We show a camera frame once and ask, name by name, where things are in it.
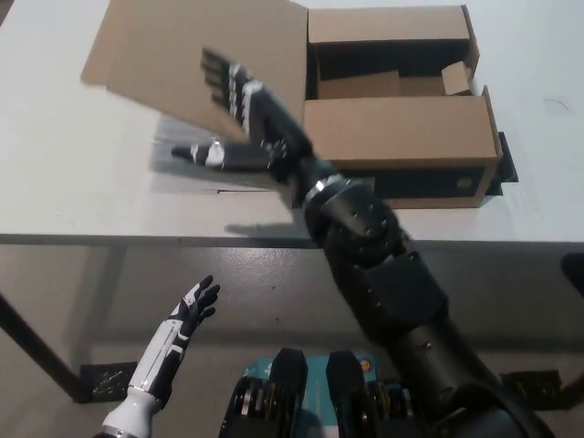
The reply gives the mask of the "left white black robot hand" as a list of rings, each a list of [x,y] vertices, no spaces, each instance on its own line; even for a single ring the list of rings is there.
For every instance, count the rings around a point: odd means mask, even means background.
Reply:
[[[160,324],[134,371],[129,391],[149,393],[164,401],[195,330],[214,312],[220,286],[207,276],[195,284]]]

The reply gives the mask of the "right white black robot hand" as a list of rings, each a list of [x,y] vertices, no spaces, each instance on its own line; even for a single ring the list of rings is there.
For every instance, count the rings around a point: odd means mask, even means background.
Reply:
[[[342,179],[330,162],[315,155],[300,124],[249,69],[208,47],[201,69],[211,100],[234,119],[245,141],[176,144],[172,157],[218,172],[266,173],[291,187],[295,203]]]

